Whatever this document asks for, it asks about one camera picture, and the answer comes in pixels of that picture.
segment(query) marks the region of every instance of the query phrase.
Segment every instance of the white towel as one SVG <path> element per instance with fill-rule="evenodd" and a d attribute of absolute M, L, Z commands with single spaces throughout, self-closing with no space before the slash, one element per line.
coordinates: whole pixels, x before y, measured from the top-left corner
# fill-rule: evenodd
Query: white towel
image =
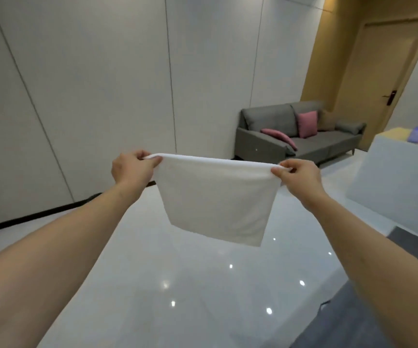
<path fill-rule="evenodd" d="M 154 180 L 170 223 L 207 237 L 260 246 L 280 186 L 272 164 L 158 153 Z"/>

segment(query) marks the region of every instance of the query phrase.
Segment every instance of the sofa armrest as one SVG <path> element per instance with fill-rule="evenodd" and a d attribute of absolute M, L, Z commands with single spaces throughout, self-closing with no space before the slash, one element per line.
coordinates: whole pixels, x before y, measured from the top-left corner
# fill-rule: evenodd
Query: sofa armrest
<path fill-rule="evenodd" d="M 237 128 L 235 155 L 246 161 L 277 164 L 296 154 L 284 141 L 260 132 Z"/>
<path fill-rule="evenodd" d="M 351 133 L 353 135 L 363 134 L 367 123 L 365 122 L 346 122 L 338 120 L 335 129 L 341 132 Z"/>

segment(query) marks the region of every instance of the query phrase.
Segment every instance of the pink pillow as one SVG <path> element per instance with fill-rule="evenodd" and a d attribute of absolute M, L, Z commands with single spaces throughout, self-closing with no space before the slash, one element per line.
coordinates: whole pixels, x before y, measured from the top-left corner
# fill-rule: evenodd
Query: pink pillow
<path fill-rule="evenodd" d="M 270 135 L 270 137 L 277 138 L 278 140 L 284 141 L 285 143 L 289 144 L 293 148 L 294 151 L 298 151 L 298 148 L 296 147 L 296 144 L 294 144 L 293 139 L 288 137 L 285 133 L 282 133 L 280 131 L 277 131 L 275 129 L 270 129 L 270 128 L 262 128 L 260 132 Z"/>
<path fill-rule="evenodd" d="M 317 111 L 298 114 L 299 138 L 317 135 Z"/>

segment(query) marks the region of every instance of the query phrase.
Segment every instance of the gray sofa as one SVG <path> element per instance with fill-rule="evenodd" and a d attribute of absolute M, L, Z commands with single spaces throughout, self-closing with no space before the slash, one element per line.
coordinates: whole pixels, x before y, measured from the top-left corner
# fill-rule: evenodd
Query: gray sofa
<path fill-rule="evenodd" d="M 365 123 L 338 121 L 334 131 L 299 138 L 296 115 L 318 111 L 321 101 L 300 101 L 289 104 L 243 109 L 236 130 L 235 158 L 277 164 L 287 158 L 311 160 L 316 164 L 357 148 Z M 298 151 L 285 142 L 260 132 L 262 128 L 279 130 L 291 137 Z"/>

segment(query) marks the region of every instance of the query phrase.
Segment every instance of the forearm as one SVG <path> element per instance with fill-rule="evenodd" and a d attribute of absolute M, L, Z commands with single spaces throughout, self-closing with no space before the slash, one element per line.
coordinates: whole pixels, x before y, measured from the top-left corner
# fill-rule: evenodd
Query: forearm
<path fill-rule="evenodd" d="M 0 253 L 0 347 L 37 346 L 138 197 L 116 185 Z"/>
<path fill-rule="evenodd" d="M 394 342 L 418 347 L 418 260 L 329 197 L 310 209 Z"/>

